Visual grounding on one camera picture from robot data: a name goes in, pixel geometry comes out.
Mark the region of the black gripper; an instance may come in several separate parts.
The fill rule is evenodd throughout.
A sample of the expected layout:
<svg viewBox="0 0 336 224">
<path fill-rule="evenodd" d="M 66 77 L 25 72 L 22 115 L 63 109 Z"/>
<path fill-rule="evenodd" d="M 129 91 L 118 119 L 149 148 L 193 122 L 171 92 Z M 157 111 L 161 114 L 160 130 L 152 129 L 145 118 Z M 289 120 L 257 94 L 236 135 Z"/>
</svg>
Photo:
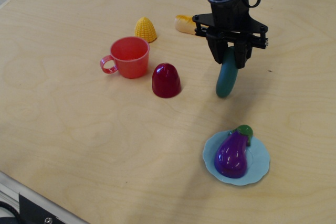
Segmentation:
<svg viewBox="0 0 336 224">
<path fill-rule="evenodd" d="M 250 17 L 250 6 L 245 0 L 208 1 L 212 12 L 192 17 L 192 20 L 196 22 L 196 34 L 204 37 L 205 27 L 214 28 L 223 33 L 224 38 L 234 42 L 236 67 L 244 68 L 246 61 L 251 57 L 253 47 L 265 49 L 268 46 L 268 38 L 266 38 L 268 27 Z M 246 35 L 247 41 L 238 41 L 239 35 Z M 214 60 L 222 64 L 228 42 L 212 34 L 207 34 L 206 38 Z"/>
</svg>

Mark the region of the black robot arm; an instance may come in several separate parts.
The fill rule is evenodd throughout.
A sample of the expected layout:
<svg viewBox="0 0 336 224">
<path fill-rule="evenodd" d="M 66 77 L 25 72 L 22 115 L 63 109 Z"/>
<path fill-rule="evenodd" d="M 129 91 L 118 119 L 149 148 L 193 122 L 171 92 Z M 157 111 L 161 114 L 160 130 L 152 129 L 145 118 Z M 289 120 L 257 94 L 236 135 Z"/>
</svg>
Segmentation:
<svg viewBox="0 0 336 224">
<path fill-rule="evenodd" d="M 265 49 L 268 45 L 268 27 L 254 20 L 249 10 L 260 4 L 249 0 L 207 0 L 211 13 L 194 15 L 195 33 L 205 37 L 217 63 L 224 63 L 228 44 L 234 45 L 235 65 L 244 68 L 253 48 Z"/>
</svg>

